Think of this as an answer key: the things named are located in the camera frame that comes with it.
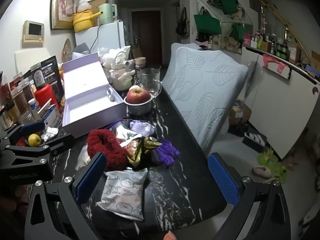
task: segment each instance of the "red knitted fabric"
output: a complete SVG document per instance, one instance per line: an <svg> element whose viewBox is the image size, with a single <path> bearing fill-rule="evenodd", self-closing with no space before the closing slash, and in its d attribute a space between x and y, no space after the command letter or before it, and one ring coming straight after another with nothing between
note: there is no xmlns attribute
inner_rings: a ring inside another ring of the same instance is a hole
<svg viewBox="0 0 320 240"><path fill-rule="evenodd" d="M122 148L110 130L92 130L87 138L88 155L92 158L97 152L107 156L106 171L124 170L128 158L127 150Z"/></svg>

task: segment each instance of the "cabinet door handle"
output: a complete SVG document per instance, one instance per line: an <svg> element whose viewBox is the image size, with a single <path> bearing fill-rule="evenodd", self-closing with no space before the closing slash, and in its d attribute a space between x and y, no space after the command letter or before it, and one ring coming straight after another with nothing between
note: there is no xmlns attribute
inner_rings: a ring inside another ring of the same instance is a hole
<svg viewBox="0 0 320 240"><path fill-rule="evenodd" d="M319 94L319 90L318 90L318 88L317 88L317 87L313 87L313 89L312 89L312 93L313 93L313 94L315 94L316 92Z"/></svg>

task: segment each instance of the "purple gift box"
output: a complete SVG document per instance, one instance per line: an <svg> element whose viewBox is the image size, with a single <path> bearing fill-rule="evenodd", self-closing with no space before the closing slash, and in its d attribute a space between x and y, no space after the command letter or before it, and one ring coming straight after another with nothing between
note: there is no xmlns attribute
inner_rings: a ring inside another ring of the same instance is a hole
<svg viewBox="0 0 320 240"><path fill-rule="evenodd" d="M62 127L75 138L127 116L123 99L111 87L97 53L62 64L66 104ZM114 101L107 90L111 88Z"/></svg>

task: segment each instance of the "light gray cushion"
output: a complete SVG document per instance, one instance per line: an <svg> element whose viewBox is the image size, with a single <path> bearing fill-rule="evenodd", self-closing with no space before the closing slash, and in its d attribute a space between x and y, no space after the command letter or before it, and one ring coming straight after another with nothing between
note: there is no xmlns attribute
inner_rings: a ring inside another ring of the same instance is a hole
<svg viewBox="0 0 320 240"><path fill-rule="evenodd" d="M191 44L180 44L180 43L173 43L171 45L171 58L170 58L170 63L168 66L168 70L167 73L164 76L164 79L162 80L162 87L165 89L165 91L167 91L167 93L170 92L170 89L172 87L172 84L174 82L174 70L176 67L176 52L178 48L181 47L187 47L187 48L191 48L191 49L199 49L200 47L195 44L195 43L191 43Z"/></svg>
<svg viewBox="0 0 320 240"><path fill-rule="evenodd" d="M206 151L235 103L248 73L220 50L179 48L170 97Z"/></svg>

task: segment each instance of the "framed picture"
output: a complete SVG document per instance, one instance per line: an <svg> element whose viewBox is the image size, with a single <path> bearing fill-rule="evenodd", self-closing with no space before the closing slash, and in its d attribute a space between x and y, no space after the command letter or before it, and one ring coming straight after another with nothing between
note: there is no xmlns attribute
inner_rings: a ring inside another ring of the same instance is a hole
<svg viewBox="0 0 320 240"><path fill-rule="evenodd" d="M51 0L51 29L73 29L72 14L75 12L75 0Z"/></svg>

